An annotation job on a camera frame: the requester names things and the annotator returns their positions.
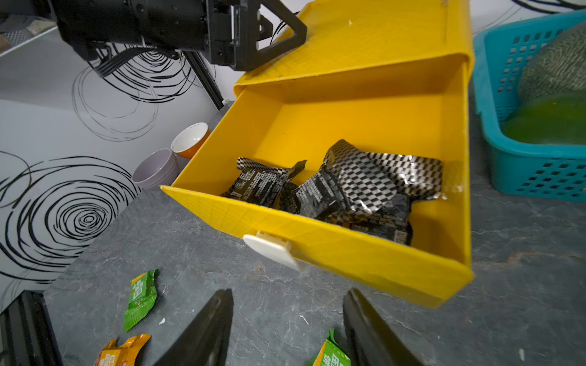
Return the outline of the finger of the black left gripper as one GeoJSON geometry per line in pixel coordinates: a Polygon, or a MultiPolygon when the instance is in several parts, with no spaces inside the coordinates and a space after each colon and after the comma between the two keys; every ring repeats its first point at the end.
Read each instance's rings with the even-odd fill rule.
{"type": "Polygon", "coordinates": [[[281,1],[239,1],[235,5],[235,70],[252,71],[307,39],[308,28],[281,1]],[[260,13],[267,8],[279,18],[279,27],[260,13]]]}

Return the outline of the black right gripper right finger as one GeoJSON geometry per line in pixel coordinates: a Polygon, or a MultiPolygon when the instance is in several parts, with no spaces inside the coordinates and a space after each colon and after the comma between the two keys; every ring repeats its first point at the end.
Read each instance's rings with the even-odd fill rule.
{"type": "Polygon", "coordinates": [[[343,324],[352,365],[423,365],[356,288],[343,298],[343,324]]]}

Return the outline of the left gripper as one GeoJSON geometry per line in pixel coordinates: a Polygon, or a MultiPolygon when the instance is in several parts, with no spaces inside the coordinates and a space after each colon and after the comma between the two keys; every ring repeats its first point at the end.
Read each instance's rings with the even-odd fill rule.
{"type": "Polygon", "coordinates": [[[204,53],[239,70],[228,1],[52,1],[62,39],[85,61],[107,44],[204,53]]]}

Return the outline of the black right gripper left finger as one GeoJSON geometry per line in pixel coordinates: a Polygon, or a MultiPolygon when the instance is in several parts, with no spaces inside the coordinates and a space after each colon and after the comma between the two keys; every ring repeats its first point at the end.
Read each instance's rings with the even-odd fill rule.
{"type": "Polygon", "coordinates": [[[232,320],[232,290],[216,291],[156,364],[225,365],[232,320]]]}

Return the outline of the yellow plastic drawer cabinet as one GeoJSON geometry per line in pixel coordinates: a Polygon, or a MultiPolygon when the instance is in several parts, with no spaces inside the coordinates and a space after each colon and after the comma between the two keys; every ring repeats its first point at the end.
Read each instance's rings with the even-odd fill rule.
{"type": "Polygon", "coordinates": [[[467,1],[315,1],[164,192],[276,262],[437,308],[474,277],[467,1]]]}

